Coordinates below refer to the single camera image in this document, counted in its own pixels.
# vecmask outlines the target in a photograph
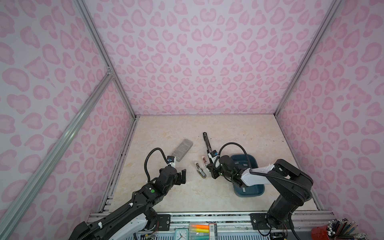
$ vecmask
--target clock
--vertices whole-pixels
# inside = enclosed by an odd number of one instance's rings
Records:
[[[177,228],[175,230],[174,240],[188,240],[188,229],[187,228]]]

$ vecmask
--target enclosure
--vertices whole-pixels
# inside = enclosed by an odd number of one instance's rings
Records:
[[[259,167],[307,173],[313,200],[298,212],[382,239],[383,12],[380,0],[2,1],[1,239],[68,239],[146,183],[149,151],[185,138],[187,183],[156,211],[267,211],[273,186],[240,198],[200,177],[203,132]]]

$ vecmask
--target yellow highlighter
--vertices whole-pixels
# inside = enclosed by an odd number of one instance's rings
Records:
[[[209,233],[209,229],[203,229],[203,228],[191,228],[191,231]]]

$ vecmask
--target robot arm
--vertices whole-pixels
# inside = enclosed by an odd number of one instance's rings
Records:
[[[160,169],[160,176],[133,192],[126,204],[89,226],[85,222],[77,225],[69,240],[118,240],[142,229],[151,230],[157,216],[152,207],[163,200],[173,185],[185,184],[185,174],[185,169],[178,173],[170,165]]]
[[[265,220],[270,227],[280,227],[289,213],[312,197],[310,192],[313,185],[312,178],[283,159],[278,159],[268,167],[245,170],[239,169],[227,155],[220,156],[218,162],[220,163],[218,168],[214,168],[213,164],[210,166],[213,178],[224,176],[239,187],[272,184],[280,193],[266,214]]]

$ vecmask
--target marble floor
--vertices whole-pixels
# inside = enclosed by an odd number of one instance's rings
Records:
[[[208,133],[212,149],[217,151],[227,142],[237,142],[248,154],[255,157],[258,166],[273,164],[279,158],[294,166],[297,164],[285,142],[273,115],[228,116],[148,116],[140,117],[127,159],[113,197],[110,212],[131,199],[133,191],[146,184],[144,160],[156,148],[170,155],[187,138],[193,142],[184,158],[176,163],[176,169],[187,169],[187,183],[175,185],[158,203],[157,212],[206,212],[206,211],[266,211],[279,193],[272,185],[265,185],[265,192],[258,197],[238,197],[230,182],[223,177],[213,179],[210,173],[203,179],[196,171],[194,162],[202,165],[201,156],[207,156],[203,132]],[[241,154],[240,148],[229,145],[222,155]],[[159,151],[148,161],[151,179],[165,167]],[[298,210],[317,210],[313,200]]]

